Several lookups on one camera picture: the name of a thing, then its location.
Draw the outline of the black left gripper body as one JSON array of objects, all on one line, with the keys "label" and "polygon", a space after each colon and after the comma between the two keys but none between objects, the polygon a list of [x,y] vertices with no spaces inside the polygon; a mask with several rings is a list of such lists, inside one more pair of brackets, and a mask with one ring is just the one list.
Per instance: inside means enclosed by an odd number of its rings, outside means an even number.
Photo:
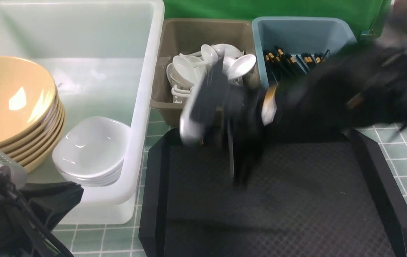
[{"label": "black left gripper body", "polygon": [[53,229],[81,201],[84,189],[73,182],[28,183],[22,200],[0,194],[0,257],[71,257]]}]

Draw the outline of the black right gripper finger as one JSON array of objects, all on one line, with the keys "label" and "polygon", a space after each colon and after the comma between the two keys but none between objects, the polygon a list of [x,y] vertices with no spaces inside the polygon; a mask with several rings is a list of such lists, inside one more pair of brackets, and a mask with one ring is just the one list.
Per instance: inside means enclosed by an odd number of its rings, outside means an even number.
[{"label": "black right gripper finger", "polygon": [[233,185],[246,187],[255,166],[262,158],[262,144],[233,144]]}]

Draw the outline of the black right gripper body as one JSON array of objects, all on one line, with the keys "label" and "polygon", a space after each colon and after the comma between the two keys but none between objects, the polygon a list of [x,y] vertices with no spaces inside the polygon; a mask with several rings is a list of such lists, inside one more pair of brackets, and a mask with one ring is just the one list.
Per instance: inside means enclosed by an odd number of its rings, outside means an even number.
[{"label": "black right gripper body", "polygon": [[236,143],[247,150],[263,150],[267,131],[279,121],[278,84],[255,89],[228,84],[223,114],[232,122]]}]

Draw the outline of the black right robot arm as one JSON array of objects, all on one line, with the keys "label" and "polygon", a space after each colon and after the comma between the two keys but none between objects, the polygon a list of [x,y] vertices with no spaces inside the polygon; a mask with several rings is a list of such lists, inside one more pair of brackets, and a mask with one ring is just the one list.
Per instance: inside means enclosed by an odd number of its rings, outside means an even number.
[{"label": "black right robot arm", "polygon": [[306,75],[268,89],[228,82],[213,110],[241,139],[324,136],[375,124],[407,127],[407,46],[348,44]]}]

